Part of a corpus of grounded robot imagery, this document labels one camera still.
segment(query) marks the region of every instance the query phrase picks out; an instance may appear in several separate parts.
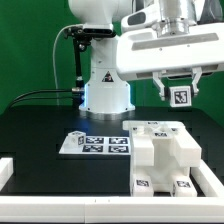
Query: cable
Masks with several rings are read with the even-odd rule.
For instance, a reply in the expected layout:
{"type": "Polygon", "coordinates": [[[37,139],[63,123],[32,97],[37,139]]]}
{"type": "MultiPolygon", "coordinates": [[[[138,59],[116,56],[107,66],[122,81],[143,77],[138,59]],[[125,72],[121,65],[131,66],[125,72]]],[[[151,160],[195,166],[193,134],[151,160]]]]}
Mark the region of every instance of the cable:
{"type": "Polygon", "coordinates": [[[28,92],[28,93],[25,93],[25,94],[22,94],[18,97],[16,97],[6,108],[6,110],[8,108],[10,108],[11,106],[10,105],[13,105],[14,102],[17,102],[19,100],[22,101],[22,99],[24,99],[25,97],[27,96],[30,96],[30,95],[35,95],[35,94],[43,94],[43,93],[72,93],[72,90],[71,89],[58,89],[58,90],[37,90],[37,91],[32,91],[32,92],[28,92]]]}
{"type": "Polygon", "coordinates": [[[73,97],[31,97],[31,98],[25,98],[25,99],[19,99],[19,100],[15,100],[13,102],[11,102],[6,110],[9,110],[13,105],[22,102],[22,101],[29,101],[29,100],[55,100],[55,99],[73,99],[73,97]]]}
{"type": "Polygon", "coordinates": [[[72,28],[72,27],[79,27],[79,26],[82,26],[82,25],[83,24],[66,26],[66,27],[62,28],[56,36],[56,39],[54,41],[54,47],[53,47],[53,55],[52,55],[52,57],[53,57],[53,69],[54,69],[54,81],[55,81],[56,90],[59,89],[59,85],[58,85],[55,55],[56,55],[56,48],[57,48],[57,43],[58,43],[59,37],[61,36],[61,34],[64,32],[65,29],[69,29],[69,28],[72,28]]]}

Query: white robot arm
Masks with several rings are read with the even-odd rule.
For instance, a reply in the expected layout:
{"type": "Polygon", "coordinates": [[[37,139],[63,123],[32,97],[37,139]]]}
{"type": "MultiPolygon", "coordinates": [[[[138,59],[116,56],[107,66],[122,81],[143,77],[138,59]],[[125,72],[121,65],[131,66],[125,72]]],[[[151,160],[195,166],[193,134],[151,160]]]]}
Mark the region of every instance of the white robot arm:
{"type": "Polygon", "coordinates": [[[190,106],[201,75],[224,70],[224,24],[214,24],[222,20],[220,2],[144,2],[145,8],[122,20],[125,34],[118,43],[118,74],[122,80],[152,78],[162,100],[170,97],[173,107],[190,106]],[[186,75],[192,75],[191,86],[167,90],[161,81],[186,75]],[[177,94],[183,94],[181,100],[176,101],[177,94]]]}

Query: green backdrop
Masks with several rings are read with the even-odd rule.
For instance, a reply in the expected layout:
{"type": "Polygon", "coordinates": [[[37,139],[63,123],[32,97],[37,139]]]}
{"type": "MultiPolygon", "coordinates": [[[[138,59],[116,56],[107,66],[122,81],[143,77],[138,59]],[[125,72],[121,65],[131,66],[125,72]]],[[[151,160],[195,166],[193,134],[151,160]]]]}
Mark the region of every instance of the green backdrop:
{"type": "MultiPolygon", "coordinates": [[[[22,93],[55,88],[54,40],[61,28],[74,23],[79,22],[71,14],[67,0],[0,0],[0,113],[22,93]]],[[[56,56],[60,88],[74,87],[72,41],[61,37],[56,56]]],[[[89,57],[89,51],[82,54],[85,81],[89,77],[89,57]]],[[[170,86],[178,84],[170,80],[165,80],[165,83],[170,86]]],[[[151,80],[131,82],[131,86],[135,105],[169,106],[167,102],[161,102],[151,80]]],[[[202,109],[224,127],[224,73],[203,78],[199,87],[200,93],[193,100],[193,107],[202,109]]]]}

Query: black tabletop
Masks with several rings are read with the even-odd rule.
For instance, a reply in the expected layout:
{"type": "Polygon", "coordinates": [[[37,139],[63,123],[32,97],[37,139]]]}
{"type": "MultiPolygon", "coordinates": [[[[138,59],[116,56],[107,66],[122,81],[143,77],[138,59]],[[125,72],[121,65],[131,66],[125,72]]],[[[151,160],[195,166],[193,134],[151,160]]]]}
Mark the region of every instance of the black tabletop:
{"type": "MultiPolygon", "coordinates": [[[[124,120],[181,121],[224,183],[224,130],[197,109],[137,107],[124,120]]],[[[122,120],[99,121],[69,106],[18,106],[0,116],[0,158],[13,157],[14,174],[0,195],[127,196],[129,156],[59,155],[69,132],[128,136],[122,120]]]]}

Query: black cable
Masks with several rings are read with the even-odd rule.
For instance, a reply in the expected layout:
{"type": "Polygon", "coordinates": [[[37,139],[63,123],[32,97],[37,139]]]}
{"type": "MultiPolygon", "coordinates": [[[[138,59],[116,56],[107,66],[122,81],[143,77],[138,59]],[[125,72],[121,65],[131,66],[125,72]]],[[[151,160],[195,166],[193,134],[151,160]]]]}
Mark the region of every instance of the black cable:
{"type": "Polygon", "coordinates": [[[9,103],[6,110],[9,109],[16,102],[19,102],[20,100],[22,101],[22,99],[24,99],[27,96],[35,95],[35,94],[43,94],[43,93],[72,93],[72,90],[71,89],[58,89],[58,90],[49,89],[49,90],[37,90],[37,91],[28,92],[28,93],[25,93],[25,94],[22,94],[22,95],[16,97],[11,103],[9,103]]]}
{"type": "Polygon", "coordinates": [[[25,98],[25,99],[18,99],[12,101],[6,108],[6,111],[9,110],[13,105],[22,102],[22,101],[29,101],[29,100],[57,100],[57,99],[73,99],[72,96],[67,97],[31,97],[31,98],[25,98]]]}
{"type": "Polygon", "coordinates": [[[37,90],[37,91],[32,91],[32,92],[29,92],[29,93],[22,94],[22,95],[16,97],[13,101],[22,99],[22,98],[27,97],[27,96],[30,96],[30,95],[42,94],[42,93],[72,93],[72,90],[71,89],[37,90]]]}

